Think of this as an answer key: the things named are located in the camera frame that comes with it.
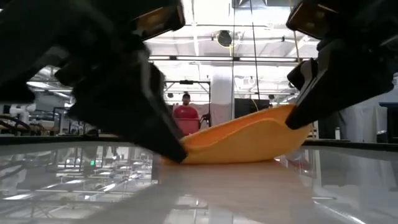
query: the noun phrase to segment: person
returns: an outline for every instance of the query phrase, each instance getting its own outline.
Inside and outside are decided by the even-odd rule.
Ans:
[[[191,96],[188,93],[185,93],[182,96],[182,105],[173,111],[173,117],[182,119],[199,119],[198,111],[189,105],[190,102]]]

